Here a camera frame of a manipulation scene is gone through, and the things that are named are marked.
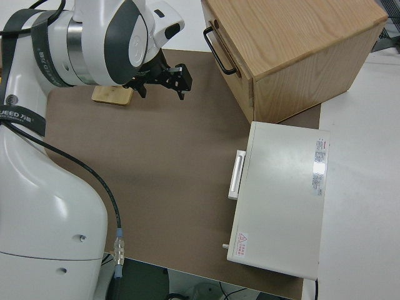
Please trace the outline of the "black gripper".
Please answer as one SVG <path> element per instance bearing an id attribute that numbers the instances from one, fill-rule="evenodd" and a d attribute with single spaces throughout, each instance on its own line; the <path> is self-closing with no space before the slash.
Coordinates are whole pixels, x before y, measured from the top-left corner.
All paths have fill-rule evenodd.
<path id="1" fill-rule="evenodd" d="M 123 88 L 131 88 L 139 93 L 144 99 L 147 94 L 145 84 L 160 84 L 167 88 L 176 90 L 180 100 L 184 99 L 186 93 L 192 89 L 193 79 L 185 64 L 176 65 L 177 71 L 175 72 L 176 82 L 175 86 L 167 83 L 171 75 L 167 72 L 170 66 L 168 65 L 164 56 L 163 50 L 160 49 L 158 53 L 148 62 L 145 62 L 136 75 L 126 84 Z"/>

